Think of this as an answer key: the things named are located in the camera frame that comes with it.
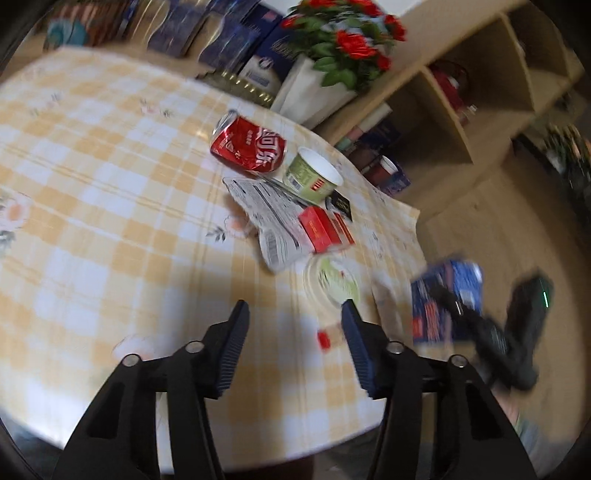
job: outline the green paper cup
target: green paper cup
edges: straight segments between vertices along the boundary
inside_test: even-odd
[[[343,184],[343,177],[314,150],[300,147],[285,172],[283,183],[298,197],[319,204]]]

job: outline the small red label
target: small red label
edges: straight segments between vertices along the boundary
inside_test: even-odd
[[[314,184],[310,187],[310,190],[313,190],[314,192],[316,190],[318,190],[319,188],[322,187],[322,185],[324,185],[324,180],[322,179],[318,179],[314,182]]]
[[[318,330],[318,343],[322,350],[330,349],[330,338],[329,334],[325,330]]]
[[[413,338],[423,338],[423,323],[419,317],[413,318]]]

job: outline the tablecloth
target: tablecloth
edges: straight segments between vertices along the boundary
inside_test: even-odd
[[[374,189],[303,127],[249,102],[100,50],[61,48],[0,87],[0,405],[63,446],[128,352],[169,355],[227,319],[251,328],[234,382],[208,401],[226,469],[281,462],[377,425],[346,345],[323,353],[307,260],[273,275],[222,179],[243,172],[209,152],[230,108],[341,171],[357,245],[340,255],[358,283],[381,275],[403,315],[424,267],[418,212]],[[359,308],[378,322],[371,292]],[[170,469],[164,399],[159,456]]]

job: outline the red box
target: red box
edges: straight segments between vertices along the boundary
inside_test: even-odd
[[[327,212],[312,206],[304,210],[298,218],[318,254],[355,244],[345,221],[337,212]]]

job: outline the black object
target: black object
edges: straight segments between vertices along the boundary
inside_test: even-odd
[[[124,357],[80,419],[52,479],[160,480],[155,402],[156,392],[168,392],[175,479],[222,480],[204,399],[217,399],[230,387],[248,326],[248,305],[241,300],[201,342],[147,362]],[[0,478],[40,480],[1,422]]]
[[[432,478],[537,478],[513,426],[464,357],[425,359],[389,342],[381,327],[361,320],[352,300],[343,304],[342,325],[362,388],[387,399],[368,480],[414,480],[423,392],[437,393]]]
[[[533,355],[544,328],[552,291],[552,283],[542,274],[515,286],[504,330],[490,317],[482,317],[468,308],[440,284],[430,285],[429,294],[451,314],[454,322],[465,325],[470,332],[478,355],[492,371],[489,385],[499,379],[507,388],[528,391],[538,381]]]
[[[345,215],[349,220],[353,221],[353,214],[351,213],[351,202],[343,197],[336,190],[326,197],[326,208],[330,210],[331,207],[337,209],[340,213]]]

